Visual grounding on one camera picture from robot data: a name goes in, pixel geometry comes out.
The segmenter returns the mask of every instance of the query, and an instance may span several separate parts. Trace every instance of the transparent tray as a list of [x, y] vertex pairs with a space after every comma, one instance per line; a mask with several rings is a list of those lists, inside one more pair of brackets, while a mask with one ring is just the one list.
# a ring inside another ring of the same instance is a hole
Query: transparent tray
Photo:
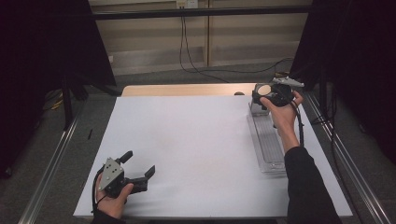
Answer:
[[267, 111], [249, 105], [247, 123], [250, 129], [260, 170], [263, 173], [284, 175], [284, 150], [271, 116]]

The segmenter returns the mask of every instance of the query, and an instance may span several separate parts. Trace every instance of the white table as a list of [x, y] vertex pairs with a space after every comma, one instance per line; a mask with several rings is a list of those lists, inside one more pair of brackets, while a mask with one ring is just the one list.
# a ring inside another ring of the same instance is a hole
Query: white table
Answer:
[[[263, 174], [251, 140], [250, 96], [134, 96], [117, 99], [74, 216], [92, 217], [93, 177], [107, 157], [132, 150], [125, 176], [156, 165], [148, 191], [131, 195], [126, 218], [285, 217], [285, 176]], [[305, 146], [340, 217], [351, 216], [335, 176], [301, 108]]]

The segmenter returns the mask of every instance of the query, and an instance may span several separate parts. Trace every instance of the aluminum rail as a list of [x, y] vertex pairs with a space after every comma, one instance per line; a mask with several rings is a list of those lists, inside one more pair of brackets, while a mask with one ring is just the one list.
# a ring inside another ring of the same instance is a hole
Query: aluminum rail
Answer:
[[[311, 104], [312, 108], [314, 109], [316, 116], [318, 118], [322, 118], [320, 110], [318, 109], [318, 100], [309, 93], [306, 94], [305, 96], [309, 104]], [[325, 131], [325, 133], [327, 134], [327, 136], [329, 137], [329, 139], [331, 140], [332, 125], [329, 122], [322, 122], [321, 126]], [[367, 181], [362, 176], [355, 162], [350, 157], [347, 148], [344, 146], [344, 144], [342, 143], [340, 137], [338, 136], [338, 134], [336, 134], [336, 132], [334, 132], [334, 150], [337, 153], [337, 156], [340, 159], [341, 163], [343, 163], [343, 165], [345, 166], [346, 171], [349, 174], [349, 177], [351, 178], [353, 184], [355, 185], [356, 189], [361, 195], [361, 198], [363, 199], [364, 203], [366, 204], [367, 208], [372, 214], [375, 223], [378, 224], [392, 223], [388, 218], [385, 209], [382, 207], [375, 193], [373, 192]]]
[[56, 14], [41, 15], [41, 19], [68, 19], [68, 20], [127, 20], [172, 17], [202, 17], [202, 16], [232, 16], [232, 15], [258, 15], [258, 14], [290, 14], [290, 13], [321, 13], [331, 10], [327, 6], [286, 6], [286, 7], [226, 7], [226, 8], [189, 8], [166, 9], [145, 11], [108, 11], [92, 14]]
[[52, 158], [49, 161], [49, 165], [45, 173], [43, 174], [38, 186], [35, 189], [34, 194], [30, 198], [29, 203], [26, 205], [25, 210], [20, 218], [18, 224], [33, 224], [35, 223], [35, 219], [37, 218], [38, 212], [40, 211], [41, 205], [43, 204], [47, 193], [50, 189], [50, 183], [52, 182], [53, 177], [55, 177], [56, 171], [58, 170], [59, 164], [62, 161], [62, 157], [66, 152], [67, 146], [70, 142], [71, 137], [73, 136], [74, 130], [77, 127], [78, 120], [85, 105], [85, 102], [78, 104], [79, 107], [77, 109], [77, 114], [70, 124], [69, 128], [64, 131], [61, 140], [58, 143], [58, 146], [55, 149]]

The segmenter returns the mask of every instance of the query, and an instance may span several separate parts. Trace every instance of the gray carpet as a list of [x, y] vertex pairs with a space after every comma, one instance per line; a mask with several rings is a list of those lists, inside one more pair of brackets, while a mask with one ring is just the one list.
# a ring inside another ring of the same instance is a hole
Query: gray carpet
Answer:
[[[233, 69], [240, 71], [262, 70], [269, 64], [250, 64], [220, 67], [218, 69]], [[277, 71], [288, 71], [290, 62], [279, 64]], [[204, 72], [206, 75], [218, 76], [230, 82], [265, 82], [274, 74], [274, 69], [259, 74]], [[127, 85], [143, 84], [177, 84], [177, 83], [220, 83], [213, 77], [200, 74], [186, 73], [182, 70], [158, 72], [142, 75], [116, 77], [118, 87], [122, 90]], [[64, 153], [56, 176], [53, 178], [47, 196], [39, 210], [35, 223], [89, 223], [82, 218], [73, 217], [79, 196], [85, 184], [89, 171], [106, 130], [108, 120], [115, 104], [115, 97], [87, 87], [89, 99], [83, 103], [77, 127]], [[73, 101], [74, 106], [82, 102]], [[346, 148], [361, 170], [368, 184], [374, 190], [379, 201], [383, 204], [390, 220], [396, 220], [396, 166], [383, 156], [374, 138], [361, 132], [360, 122], [355, 119], [342, 100], [338, 101], [336, 117], [336, 131], [340, 134]], [[310, 119], [314, 119], [312, 108], [307, 102], [304, 109]], [[26, 149], [18, 157], [13, 166], [13, 176], [8, 180], [0, 180], [0, 223], [18, 223], [24, 208], [34, 193], [42, 174], [45, 172], [53, 150], [63, 134], [64, 112], [62, 107], [44, 113], [35, 134]], [[320, 125], [314, 125], [314, 130], [322, 144], [323, 150], [335, 169], [330, 141]], [[343, 223], [360, 223], [356, 211], [346, 189], [359, 212], [363, 223], [375, 223], [370, 211], [361, 199], [358, 191], [351, 182], [345, 168], [340, 162], [341, 175], [346, 181], [342, 186], [354, 212], [354, 217], [343, 218]], [[186, 221], [152, 221], [153, 223], [184, 223]], [[217, 220], [194, 221], [193, 223], [265, 223], [264, 220]]]

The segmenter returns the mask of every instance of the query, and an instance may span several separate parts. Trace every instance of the black cable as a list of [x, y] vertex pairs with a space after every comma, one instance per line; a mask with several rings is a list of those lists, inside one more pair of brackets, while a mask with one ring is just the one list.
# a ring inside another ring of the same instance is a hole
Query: black cable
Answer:
[[105, 197], [103, 197], [101, 200], [99, 200], [99, 202], [96, 202], [96, 197], [95, 197], [95, 193], [96, 193], [96, 181], [99, 177], [99, 174], [101, 174], [104, 170], [105, 166], [102, 166], [102, 168], [100, 168], [100, 170], [96, 173], [95, 178], [93, 179], [93, 184], [92, 184], [92, 213], [94, 213], [96, 211], [96, 209], [98, 209], [98, 204], [101, 200], [103, 200]]
[[63, 101], [64, 101], [64, 98], [63, 98], [62, 92], [60, 92], [60, 95], [58, 96], [58, 99], [55, 101], [55, 103], [53, 103], [53, 105], [50, 107], [43, 108], [43, 112], [48, 111], [50, 109], [58, 108], [63, 103]]
[[324, 116], [324, 115], [320, 115], [320, 116], [318, 116], [317, 118], [312, 119], [312, 120], [310, 121], [311, 125], [327, 123], [327, 122], [329, 122], [329, 120], [332, 120], [332, 119], [335, 118], [335, 114], [337, 113], [337, 111], [334, 110], [334, 108], [333, 108], [334, 101], [336, 101], [336, 95], [333, 94], [333, 91], [332, 91], [332, 99], [330, 100], [330, 102], [329, 102], [329, 103], [327, 104], [327, 106], [326, 106], [326, 108], [327, 108], [327, 109], [326, 109], [327, 114], [329, 114], [330, 108], [332, 109], [332, 114], [331, 114], [329, 117], [327, 117], [327, 118], [326, 118], [326, 116]]
[[291, 105], [291, 108], [293, 108], [294, 112], [296, 113], [296, 117], [298, 120], [298, 129], [299, 129], [298, 131], [299, 131], [299, 135], [300, 135], [300, 147], [304, 147], [304, 125], [303, 125], [303, 122], [301, 119], [300, 108], [297, 106], [297, 104], [295, 103], [295, 101], [293, 99], [290, 99], [287, 95], [285, 95], [277, 87], [272, 86], [272, 88], [274, 88], [276, 90], [276, 92], [281, 94], [282, 97], [288, 101], [289, 105]]
[[101, 199], [99, 199], [99, 201], [96, 204], [99, 204], [99, 202], [101, 202], [105, 197], [107, 197], [107, 194], [105, 194], [105, 196], [103, 196]]
[[334, 143], [335, 143], [335, 114], [337, 112], [337, 98], [336, 98], [336, 91], [335, 91], [335, 87], [332, 86], [332, 119], [331, 119], [331, 125], [332, 125], [332, 133], [331, 133], [331, 152], [332, 152], [332, 159], [334, 161], [334, 165], [335, 165], [335, 169], [337, 170], [338, 176], [340, 177], [340, 180], [342, 182], [342, 184], [344, 185], [344, 189], [346, 190], [346, 194], [350, 199], [350, 202], [352, 203], [353, 208], [355, 209], [356, 215], [358, 216], [358, 219], [360, 221], [360, 223], [363, 223], [362, 219], [361, 219], [361, 214], [358, 211], [355, 202], [352, 199], [352, 195], [349, 192], [349, 189], [347, 188], [347, 184], [345, 182], [344, 176], [341, 173], [340, 169], [339, 169], [339, 164], [338, 161], [336, 159], [336, 155], [335, 155], [335, 148], [334, 148]]
[[[261, 73], [261, 72], [268, 71], [268, 70], [270, 70], [271, 68], [276, 68], [276, 66], [277, 66], [278, 64], [280, 64], [280, 63], [283, 63], [283, 62], [286, 62], [286, 61], [293, 61], [293, 60], [294, 60], [293, 58], [284, 58], [284, 59], [282, 59], [282, 60], [280, 60], [280, 61], [274, 63], [273, 65], [271, 65], [271, 66], [269, 66], [269, 67], [267, 67], [267, 68], [264, 68], [264, 69], [262, 69], [262, 70], [258, 70], [258, 71], [236, 71], [236, 70], [227, 70], [227, 69], [203, 69], [203, 70], [198, 70], [198, 69], [194, 66], [194, 64], [192, 63], [192, 59], [191, 59], [191, 55], [190, 55], [190, 50], [189, 50], [189, 41], [188, 41], [188, 38], [187, 38], [187, 31], [186, 31], [186, 30], [187, 30], [186, 20], [185, 20], [184, 17], [181, 18], [181, 27], [182, 27], [182, 33], [181, 33], [181, 36], [182, 36], [182, 37], [181, 37], [181, 45], [180, 45], [180, 52], [179, 52], [179, 62], [180, 62], [180, 65], [181, 65], [182, 69], [183, 69], [184, 71], [188, 72], [188, 73], [200, 73], [200, 74], [202, 74], [202, 72], [229, 72], [229, 73], [242, 73], [242, 74], [256, 74], [256, 73]], [[183, 48], [183, 42], [184, 42], [184, 40], [186, 41], [186, 48], [187, 48], [187, 53], [188, 53], [188, 55], [189, 55], [190, 64], [192, 65], [192, 67], [194, 68], [195, 71], [188, 71], [188, 70], [186, 70], [186, 69], [184, 68], [183, 64], [181, 63], [181, 51], [182, 51], [182, 48]]]
[[52, 100], [53, 98], [55, 98], [56, 96], [58, 96], [59, 93], [61, 93], [61, 90], [58, 90], [57, 92], [56, 92], [56, 91], [57, 91], [57, 90], [51, 91], [51, 92], [48, 94], [48, 96], [46, 97], [45, 102], [48, 102], [48, 101]]
[[[199, 71], [199, 70], [194, 66], [194, 64], [192, 63], [192, 60], [191, 60], [191, 56], [190, 56], [189, 42], [187, 41], [187, 29], [186, 29], [186, 27], [185, 27], [185, 24], [186, 24], [186, 20], [185, 20], [184, 17], [182, 17], [182, 18], [181, 18], [181, 45], [180, 45], [180, 52], [179, 52], [179, 56], [178, 56], [179, 62], [180, 62], [180, 65], [181, 65], [181, 68], [182, 68], [185, 72], [188, 72], [188, 73], [198, 73], [198, 74], [200, 74], [200, 75], [202, 75], [202, 76], [205, 76], [205, 77], [213, 77], [213, 78], [215, 78], [215, 79], [217, 79], [217, 80], [230, 83], [229, 81], [227, 81], [227, 80], [225, 80], [225, 79], [222, 79], [222, 78], [220, 78], [220, 77], [215, 77], [215, 76], [211, 76], [211, 75], [208, 75], [208, 74], [204, 74], [204, 73], [202, 73], [201, 71]], [[184, 66], [183, 66], [183, 64], [182, 64], [182, 62], [181, 62], [181, 50], [183, 49], [184, 37], [186, 38], [186, 48], [187, 48], [187, 53], [189, 54], [190, 63], [191, 63], [191, 65], [192, 65], [192, 67], [194, 68], [195, 72], [194, 72], [194, 71], [189, 71], [189, 70], [185, 69]]]

